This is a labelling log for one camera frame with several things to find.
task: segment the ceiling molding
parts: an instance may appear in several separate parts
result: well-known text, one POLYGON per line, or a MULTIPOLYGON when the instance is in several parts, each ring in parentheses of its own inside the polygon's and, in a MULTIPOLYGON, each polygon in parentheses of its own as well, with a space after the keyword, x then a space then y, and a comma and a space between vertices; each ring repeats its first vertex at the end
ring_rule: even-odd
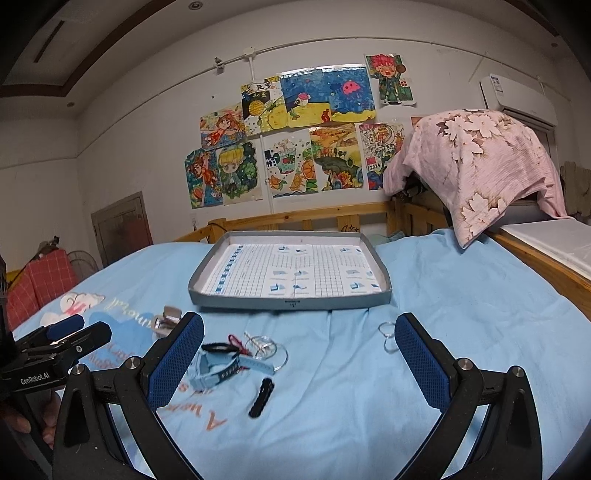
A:
POLYGON ((49 96, 65 97, 72 87, 82 78, 94 63, 101 58, 107 50, 115 45, 123 36, 156 14, 164 7, 167 7, 175 0, 152 0, 144 5, 133 15, 121 22, 104 40, 102 40, 70 74, 63 85, 40 85, 36 83, 22 83, 16 85, 0 86, 0 97, 14 96, 49 96))

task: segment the anime character drawing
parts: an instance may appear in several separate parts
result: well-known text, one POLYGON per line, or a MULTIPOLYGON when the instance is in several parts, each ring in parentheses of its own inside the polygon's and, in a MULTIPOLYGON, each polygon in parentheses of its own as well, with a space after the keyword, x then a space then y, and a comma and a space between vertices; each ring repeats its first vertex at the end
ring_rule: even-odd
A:
POLYGON ((379 79, 379 99, 383 105, 414 105, 413 93, 402 75, 407 71, 400 55, 367 55, 369 74, 379 79))
POLYGON ((200 148, 191 152, 185 159, 185 173, 192 208, 223 203, 222 186, 214 151, 205 151, 200 148))
POLYGON ((246 129, 242 105, 239 103, 201 117, 200 129, 204 150, 227 147, 243 140, 246 129))
POLYGON ((260 196, 256 171, 255 149, 251 142, 232 145, 217 152, 224 203, 244 202, 260 196))

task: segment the metal clip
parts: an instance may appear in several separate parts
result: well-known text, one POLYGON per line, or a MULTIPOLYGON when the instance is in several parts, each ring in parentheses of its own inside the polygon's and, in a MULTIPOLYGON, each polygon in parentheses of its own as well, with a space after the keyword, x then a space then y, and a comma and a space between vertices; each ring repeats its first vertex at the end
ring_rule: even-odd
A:
POLYGON ((160 337, 166 337, 176 327, 177 323, 180 322, 183 316, 182 310, 171 307, 170 305, 164 306, 162 315, 155 315, 150 322, 150 328, 156 332, 160 337))

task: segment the screw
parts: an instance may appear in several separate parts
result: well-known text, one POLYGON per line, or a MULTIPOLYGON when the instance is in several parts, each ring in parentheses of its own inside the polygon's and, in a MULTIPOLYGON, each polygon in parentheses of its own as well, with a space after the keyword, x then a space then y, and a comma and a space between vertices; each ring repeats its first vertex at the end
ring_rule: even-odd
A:
POLYGON ((523 369, 521 367, 513 367, 511 369, 511 373, 513 375, 515 375, 516 377, 523 377, 525 375, 525 372, 523 371, 523 369))
POLYGON ((462 370, 472 370, 472 367, 474 366, 474 364, 467 358, 460 358, 457 361, 457 364, 462 370))
POLYGON ((72 374, 73 375, 80 375, 83 371, 84 371, 84 365, 83 364, 74 365, 74 368, 72 368, 72 374))
POLYGON ((138 356, 130 356, 126 361, 125 361, 125 366, 131 370, 138 368, 139 365, 141 363, 141 358, 138 356))

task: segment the clothes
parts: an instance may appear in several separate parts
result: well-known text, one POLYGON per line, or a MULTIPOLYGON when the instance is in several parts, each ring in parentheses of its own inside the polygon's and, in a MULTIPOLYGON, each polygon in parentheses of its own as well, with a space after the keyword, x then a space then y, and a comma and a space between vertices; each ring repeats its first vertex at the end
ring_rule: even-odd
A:
POLYGON ((538 192, 540 209, 567 216, 560 179, 533 130, 504 113, 456 110, 423 118, 384 172, 400 192, 415 171, 451 213, 466 248, 514 200, 538 192))

